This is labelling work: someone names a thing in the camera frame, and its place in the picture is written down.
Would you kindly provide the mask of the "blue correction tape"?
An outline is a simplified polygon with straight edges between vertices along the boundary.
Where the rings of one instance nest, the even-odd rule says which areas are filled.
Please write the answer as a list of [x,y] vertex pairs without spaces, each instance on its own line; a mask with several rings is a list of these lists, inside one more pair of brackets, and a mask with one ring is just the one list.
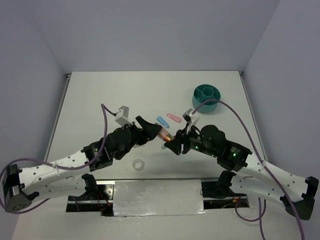
[[170,125],[165,121],[165,119],[164,118],[162,118],[161,116],[158,116],[157,118],[156,118],[156,120],[161,124],[161,125],[163,125],[165,128],[169,128],[170,127]]

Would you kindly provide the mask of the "pink capped crayon tube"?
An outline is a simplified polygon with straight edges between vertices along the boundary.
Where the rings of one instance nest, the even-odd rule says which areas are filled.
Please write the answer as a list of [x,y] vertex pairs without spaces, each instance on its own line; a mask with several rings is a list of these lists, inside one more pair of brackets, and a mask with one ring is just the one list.
[[171,141],[174,137],[165,129],[161,128],[161,130],[158,132],[157,136],[163,140],[164,142]]

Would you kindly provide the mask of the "pink correction tape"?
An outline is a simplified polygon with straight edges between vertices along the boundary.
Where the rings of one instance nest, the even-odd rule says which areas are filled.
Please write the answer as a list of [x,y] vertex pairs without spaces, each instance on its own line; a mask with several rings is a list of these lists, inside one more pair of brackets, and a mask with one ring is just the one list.
[[182,122],[182,119],[181,119],[180,117],[174,115],[174,114],[167,113],[166,116],[167,116],[169,119],[171,119],[171,120],[173,120],[173,121],[175,121],[175,122],[177,122],[177,123],[181,123],[181,122]]

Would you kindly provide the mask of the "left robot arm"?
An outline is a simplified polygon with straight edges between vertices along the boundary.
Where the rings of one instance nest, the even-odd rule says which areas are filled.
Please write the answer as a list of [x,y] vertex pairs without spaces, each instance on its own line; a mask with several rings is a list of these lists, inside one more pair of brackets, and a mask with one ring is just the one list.
[[99,190],[91,173],[111,166],[114,160],[121,160],[135,145],[154,140],[162,129],[141,116],[135,119],[139,126],[127,117],[117,115],[115,122],[119,127],[113,132],[52,163],[25,168],[19,168],[17,164],[7,166],[2,180],[4,210],[12,214],[25,212],[35,201],[62,195],[95,198]]

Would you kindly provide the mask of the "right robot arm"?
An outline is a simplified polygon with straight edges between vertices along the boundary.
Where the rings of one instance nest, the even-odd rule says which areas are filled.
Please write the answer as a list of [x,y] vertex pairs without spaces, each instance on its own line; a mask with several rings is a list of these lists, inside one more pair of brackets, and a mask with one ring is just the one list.
[[216,187],[223,196],[245,194],[273,201],[285,211],[309,220],[312,216],[319,180],[289,173],[259,157],[239,143],[226,139],[214,125],[179,130],[165,147],[177,156],[190,150],[217,160],[224,170]]

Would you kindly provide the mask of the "clear tape roll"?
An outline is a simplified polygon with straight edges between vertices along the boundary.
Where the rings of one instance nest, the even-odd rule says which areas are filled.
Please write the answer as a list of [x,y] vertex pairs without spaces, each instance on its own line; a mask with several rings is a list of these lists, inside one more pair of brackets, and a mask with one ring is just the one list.
[[133,161],[132,167],[135,171],[141,171],[145,167],[145,162],[142,161],[141,159],[136,159]]

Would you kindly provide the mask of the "teal round divided organizer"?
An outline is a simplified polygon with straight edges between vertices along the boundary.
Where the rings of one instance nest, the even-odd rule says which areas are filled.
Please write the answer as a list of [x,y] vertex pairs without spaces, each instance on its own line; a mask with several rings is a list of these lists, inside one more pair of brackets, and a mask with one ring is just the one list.
[[[221,93],[220,91],[209,84],[202,84],[197,86],[192,95],[192,105],[194,108],[197,108],[200,104],[207,100],[220,100],[221,99]],[[205,103],[203,106],[201,106],[198,109],[198,112],[201,114],[209,114],[212,113],[218,105],[218,102],[208,102]]]

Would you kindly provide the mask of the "silver taped panel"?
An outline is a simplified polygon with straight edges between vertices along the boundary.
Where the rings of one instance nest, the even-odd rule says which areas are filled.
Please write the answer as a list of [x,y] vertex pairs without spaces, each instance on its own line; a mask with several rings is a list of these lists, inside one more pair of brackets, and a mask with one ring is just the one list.
[[187,216],[205,213],[201,181],[138,180],[114,185],[116,217]]

